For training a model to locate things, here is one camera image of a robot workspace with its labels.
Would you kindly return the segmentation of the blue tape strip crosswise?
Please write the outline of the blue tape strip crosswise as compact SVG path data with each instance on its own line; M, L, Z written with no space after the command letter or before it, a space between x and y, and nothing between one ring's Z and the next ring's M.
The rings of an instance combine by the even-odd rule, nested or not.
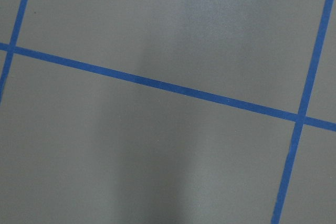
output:
M308 73L305 80L304 89L302 92L300 105L298 109L297 119L295 121L295 125L293 128L293 132L291 135L291 141L288 149L288 154L286 157L286 161L283 167L283 172L281 176L281 181L278 188L278 193L274 205L274 209L272 212L271 223L280 223L281 214L283 210L283 206L285 204L285 199L291 179L291 174L293 170L293 165L295 162L301 133L303 129L304 122L307 118L307 111L310 103L310 98L319 66L319 61L324 45L324 40L326 37L326 33L328 30L329 20L331 16L332 6L334 0L325 0L323 11L319 23L319 28L316 36L316 40L314 43L314 48L310 60L310 65L308 69Z

